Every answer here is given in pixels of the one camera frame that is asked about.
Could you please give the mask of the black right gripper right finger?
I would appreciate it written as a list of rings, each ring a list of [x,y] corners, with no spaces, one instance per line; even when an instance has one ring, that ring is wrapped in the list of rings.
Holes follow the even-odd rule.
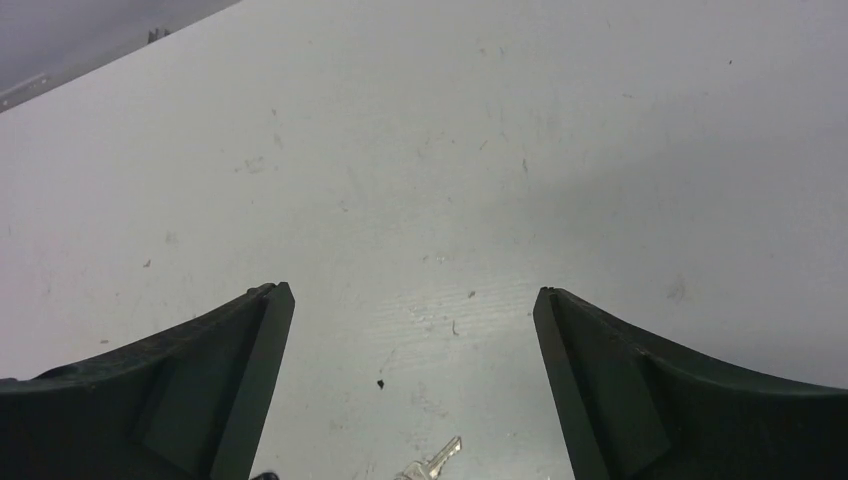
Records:
[[[847,393],[736,366],[541,289],[533,320],[578,479],[843,479]]]

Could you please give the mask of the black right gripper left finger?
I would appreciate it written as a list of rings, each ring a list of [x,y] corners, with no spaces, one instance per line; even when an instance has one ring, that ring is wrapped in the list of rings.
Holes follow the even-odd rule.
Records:
[[[249,289],[120,348],[1,382],[5,479],[247,479],[295,300]]]

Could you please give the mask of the silver key with small ring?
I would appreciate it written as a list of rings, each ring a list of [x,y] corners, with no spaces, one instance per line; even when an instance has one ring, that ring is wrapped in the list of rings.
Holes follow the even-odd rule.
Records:
[[[412,461],[395,477],[395,480],[436,480],[444,464],[462,449],[462,438],[454,436],[430,459]]]

